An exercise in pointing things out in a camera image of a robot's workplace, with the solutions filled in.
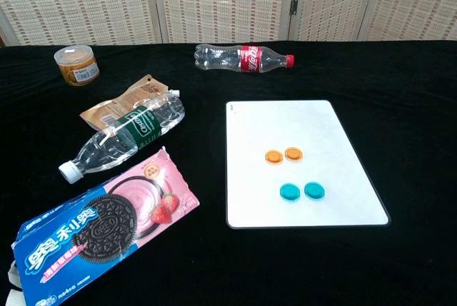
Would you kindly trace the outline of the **teal disc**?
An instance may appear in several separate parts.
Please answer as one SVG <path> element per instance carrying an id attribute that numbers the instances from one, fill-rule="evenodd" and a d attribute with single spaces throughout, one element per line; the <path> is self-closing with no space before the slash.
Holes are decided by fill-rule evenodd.
<path id="1" fill-rule="evenodd" d="M 325 189 L 317 182 L 309 182 L 304 186 L 305 195 L 313 200 L 320 200 L 325 196 Z"/>
<path id="2" fill-rule="evenodd" d="M 280 187 L 280 196 L 288 201 L 295 201 L 300 198 L 301 189 L 292 183 L 286 183 Z"/>

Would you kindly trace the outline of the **white rectangular board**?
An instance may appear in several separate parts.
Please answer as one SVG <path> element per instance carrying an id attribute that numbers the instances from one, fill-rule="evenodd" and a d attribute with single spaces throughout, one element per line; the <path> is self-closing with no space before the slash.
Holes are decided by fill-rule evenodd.
<path id="1" fill-rule="evenodd" d="M 303 159 L 284 156 L 289 147 Z M 265 160 L 269 150 L 283 162 Z M 325 189 L 320 200 L 304 186 Z M 280 187 L 292 183 L 300 198 Z M 386 226 L 388 211 L 328 101 L 231 101 L 226 104 L 226 221 L 232 228 Z"/>

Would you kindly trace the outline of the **empty red-label cola bottle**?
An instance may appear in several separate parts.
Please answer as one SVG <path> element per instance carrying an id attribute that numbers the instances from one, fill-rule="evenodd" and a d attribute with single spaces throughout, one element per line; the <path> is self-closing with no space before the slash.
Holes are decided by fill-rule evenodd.
<path id="1" fill-rule="evenodd" d="M 266 73 L 278 68 L 293 68 L 294 55 L 282 55 L 265 46 L 214 46 L 199 44 L 194 52 L 195 66 L 201 70 L 229 70 Z"/>

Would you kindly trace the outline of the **clear green-label water bottle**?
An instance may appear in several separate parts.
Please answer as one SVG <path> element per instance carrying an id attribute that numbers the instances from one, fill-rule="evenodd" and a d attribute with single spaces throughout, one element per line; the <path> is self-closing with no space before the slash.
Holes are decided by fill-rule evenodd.
<path id="1" fill-rule="evenodd" d="M 95 132 L 75 159 L 62 163 L 59 171 L 73 184 L 88 173 L 112 169 L 170 131 L 184 116 L 179 91 L 171 90 L 142 101 Z"/>

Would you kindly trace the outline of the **brown spouted drink pouch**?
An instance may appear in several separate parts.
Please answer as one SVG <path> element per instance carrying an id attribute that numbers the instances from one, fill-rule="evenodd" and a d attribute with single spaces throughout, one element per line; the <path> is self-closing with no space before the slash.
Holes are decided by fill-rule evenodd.
<path id="1" fill-rule="evenodd" d="M 167 85 L 147 74 L 130 85 L 120 96 L 96 104 L 82 112 L 80 117 L 93 129 L 100 131 L 135 107 L 168 92 L 179 96 L 179 90 L 169 90 Z"/>

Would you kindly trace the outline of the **woven bamboo folding screen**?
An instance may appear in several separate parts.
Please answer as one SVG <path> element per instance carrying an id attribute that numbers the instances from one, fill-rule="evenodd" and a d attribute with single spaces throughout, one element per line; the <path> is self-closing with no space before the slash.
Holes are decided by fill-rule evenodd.
<path id="1" fill-rule="evenodd" d="M 0 0 L 14 45 L 457 40 L 457 0 Z"/>

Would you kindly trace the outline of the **black velvet tablecloth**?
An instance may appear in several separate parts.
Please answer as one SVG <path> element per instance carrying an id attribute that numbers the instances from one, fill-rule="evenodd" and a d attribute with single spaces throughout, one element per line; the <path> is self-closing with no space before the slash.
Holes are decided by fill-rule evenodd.
<path id="1" fill-rule="evenodd" d="M 202 71 L 194 45 L 97 46 L 100 77 L 71 87 L 53 46 L 0 49 L 0 306 L 20 225 L 104 182 L 59 165 L 91 136 L 87 108 L 146 74 L 181 92 L 165 147 L 200 205 L 67 306 L 457 306 L 457 41 L 272 42 L 290 70 Z M 391 217 L 381 228 L 233 230 L 229 101 L 330 101 Z"/>

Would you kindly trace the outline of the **blue pink Oreo box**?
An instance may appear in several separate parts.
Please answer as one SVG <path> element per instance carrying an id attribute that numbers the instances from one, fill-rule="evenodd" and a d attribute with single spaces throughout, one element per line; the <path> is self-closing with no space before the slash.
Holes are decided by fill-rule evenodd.
<path id="1" fill-rule="evenodd" d="M 21 225 L 5 306 L 59 306 L 198 206 L 161 148 Z"/>

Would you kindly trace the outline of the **clear plastic snack jar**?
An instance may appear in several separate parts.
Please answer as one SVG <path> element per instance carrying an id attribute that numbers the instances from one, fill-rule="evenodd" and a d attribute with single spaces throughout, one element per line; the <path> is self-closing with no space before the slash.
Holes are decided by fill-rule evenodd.
<path id="1" fill-rule="evenodd" d="M 72 45 L 54 53 L 54 60 L 70 86 L 86 85 L 100 75 L 94 52 L 87 45 Z"/>

